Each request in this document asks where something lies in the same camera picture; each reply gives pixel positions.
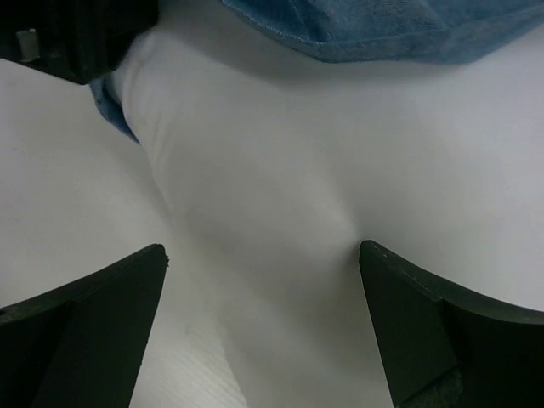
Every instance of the white cloth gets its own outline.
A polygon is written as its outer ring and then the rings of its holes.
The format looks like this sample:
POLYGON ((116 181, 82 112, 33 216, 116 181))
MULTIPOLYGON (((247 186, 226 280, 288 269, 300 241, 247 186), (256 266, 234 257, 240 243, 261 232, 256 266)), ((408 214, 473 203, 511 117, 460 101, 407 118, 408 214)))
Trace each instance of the white cloth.
POLYGON ((324 65, 213 0, 132 46, 115 89, 247 406, 391 407, 365 239, 544 309, 542 72, 544 28, 472 65, 324 65))

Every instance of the black mechanical component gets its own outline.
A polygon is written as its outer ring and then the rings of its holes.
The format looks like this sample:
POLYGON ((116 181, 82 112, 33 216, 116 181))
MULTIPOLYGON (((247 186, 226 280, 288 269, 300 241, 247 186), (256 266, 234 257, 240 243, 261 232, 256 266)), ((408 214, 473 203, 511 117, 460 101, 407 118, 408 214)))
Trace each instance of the black mechanical component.
POLYGON ((372 241, 360 271, 394 405, 534 406, 544 384, 544 313, 499 302, 372 241))
POLYGON ((166 269, 149 246, 0 310, 0 406, 127 408, 166 269))
POLYGON ((157 0, 12 0, 2 4, 0 58, 89 83, 157 19, 157 0))

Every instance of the blue cloth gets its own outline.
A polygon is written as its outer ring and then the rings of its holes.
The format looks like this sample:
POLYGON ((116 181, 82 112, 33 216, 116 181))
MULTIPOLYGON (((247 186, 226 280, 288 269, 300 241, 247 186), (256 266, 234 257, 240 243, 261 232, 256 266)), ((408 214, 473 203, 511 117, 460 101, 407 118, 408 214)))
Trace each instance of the blue cloth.
MULTIPOLYGON (((460 64, 544 21, 544 0, 219 0, 279 43, 326 62, 460 64)), ((99 79, 102 116, 136 140, 99 79)))

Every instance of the silver metal piece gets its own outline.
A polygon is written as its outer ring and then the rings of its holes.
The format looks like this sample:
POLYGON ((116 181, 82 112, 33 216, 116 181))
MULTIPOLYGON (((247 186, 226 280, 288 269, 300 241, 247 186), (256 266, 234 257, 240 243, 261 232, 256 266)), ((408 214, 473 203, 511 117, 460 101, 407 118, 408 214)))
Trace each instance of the silver metal piece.
POLYGON ((19 41, 22 62, 32 62, 40 58, 40 45, 34 28, 18 31, 15 35, 19 41))

